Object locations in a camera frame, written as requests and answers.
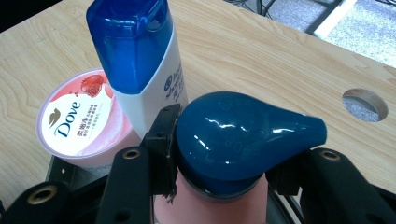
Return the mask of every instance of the pink cream jar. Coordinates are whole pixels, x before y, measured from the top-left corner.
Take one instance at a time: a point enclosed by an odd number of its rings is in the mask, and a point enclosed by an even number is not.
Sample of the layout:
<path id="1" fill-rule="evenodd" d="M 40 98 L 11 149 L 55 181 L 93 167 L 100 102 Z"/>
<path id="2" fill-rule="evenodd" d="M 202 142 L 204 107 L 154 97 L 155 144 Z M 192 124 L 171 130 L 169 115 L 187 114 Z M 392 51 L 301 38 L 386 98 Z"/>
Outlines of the pink cream jar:
<path id="1" fill-rule="evenodd" d="M 67 80 L 41 106 L 35 131 L 50 154 L 102 176 L 115 154 L 139 145 L 103 69 Z"/>

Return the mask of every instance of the blue cap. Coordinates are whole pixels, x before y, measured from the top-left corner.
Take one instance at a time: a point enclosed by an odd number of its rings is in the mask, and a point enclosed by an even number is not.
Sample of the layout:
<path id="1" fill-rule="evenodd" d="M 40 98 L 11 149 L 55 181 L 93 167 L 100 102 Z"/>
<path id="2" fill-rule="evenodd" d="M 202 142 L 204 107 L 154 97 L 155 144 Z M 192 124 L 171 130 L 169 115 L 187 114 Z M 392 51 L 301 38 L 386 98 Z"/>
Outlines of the blue cap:
<path id="1" fill-rule="evenodd" d="M 166 52 L 173 23 L 166 0 L 96 0 L 87 22 L 93 44 L 116 91 L 138 94 Z"/>

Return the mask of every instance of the screw hole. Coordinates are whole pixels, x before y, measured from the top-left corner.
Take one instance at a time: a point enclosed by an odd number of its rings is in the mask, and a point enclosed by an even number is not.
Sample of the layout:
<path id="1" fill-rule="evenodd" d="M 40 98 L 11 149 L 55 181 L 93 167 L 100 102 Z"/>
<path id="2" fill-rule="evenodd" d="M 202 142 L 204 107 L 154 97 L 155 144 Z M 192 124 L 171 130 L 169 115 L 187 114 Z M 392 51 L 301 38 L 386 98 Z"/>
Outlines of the screw hole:
<path id="1" fill-rule="evenodd" d="M 343 95 L 344 108 L 357 119 L 378 122 L 388 115 L 385 101 L 372 91 L 352 89 Z"/>
<path id="2" fill-rule="evenodd" d="M 57 192 L 56 186 L 54 185 L 45 186 L 33 192 L 27 199 L 27 202 L 29 204 L 34 204 L 34 205 L 44 203 L 50 200 L 51 198 L 53 198 L 56 195 L 56 192 Z"/>
<path id="3" fill-rule="evenodd" d="M 337 154 L 330 152 L 330 151 L 321 151 L 320 155 L 329 161 L 339 161 L 341 160 L 340 156 L 338 156 Z"/>
<path id="4" fill-rule="evenodd" d="M 133 160 L 140 156 L 140 151 L 137 149 L 131 149 L 122 154 L 123 158 L 126 160 Z"/>
<path id="5" fill-rule="evenodd" d="M 165 133 L 157 133 L 157 137 L 164 137 Z"/>
<path id="6" fill-rule="evenodd" d="M 116 222 L 121 223 L 128 221 L 131 218 L 131 212 L 128 210 L 119 211 L 116 214 Z"/>

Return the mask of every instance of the wooden table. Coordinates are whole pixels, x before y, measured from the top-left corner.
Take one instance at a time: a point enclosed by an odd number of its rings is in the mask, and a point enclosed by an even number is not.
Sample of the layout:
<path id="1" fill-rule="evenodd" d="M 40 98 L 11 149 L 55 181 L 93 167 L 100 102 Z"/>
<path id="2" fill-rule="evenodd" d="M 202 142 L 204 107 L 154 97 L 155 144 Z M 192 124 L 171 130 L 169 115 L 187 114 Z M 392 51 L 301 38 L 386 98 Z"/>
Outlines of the wooden table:
<path id="1" fill-rule="evenodd" d="M 396 192 L 396 69 L 220 0 L 170 0 L 190 100 L 240 91 L 325 120 L 330 147 L 373 184 Z M 63 0 L 0 34 L 0 198 L 5 207 L 45 180 L 50 154 L 35 136 L 46 97 L 99 67 L 85 20 L 91 1 Z M 343 94 L 375 92 L 379 122 L 354 118 Z"/>

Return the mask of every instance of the strawberry image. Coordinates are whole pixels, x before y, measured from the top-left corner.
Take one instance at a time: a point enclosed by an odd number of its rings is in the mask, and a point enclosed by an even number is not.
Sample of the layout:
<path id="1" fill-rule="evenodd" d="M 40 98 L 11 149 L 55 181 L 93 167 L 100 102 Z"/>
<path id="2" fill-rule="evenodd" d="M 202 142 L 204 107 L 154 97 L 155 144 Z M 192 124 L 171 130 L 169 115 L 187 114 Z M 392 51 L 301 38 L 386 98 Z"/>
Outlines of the strawberry image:
<path id="1" fill-rule="evenodd" d="M 104 82 L 105 80 L 100 75 L 89 76 L 82 80 L 81 90 L 93 98 L 99 94 Z"/>

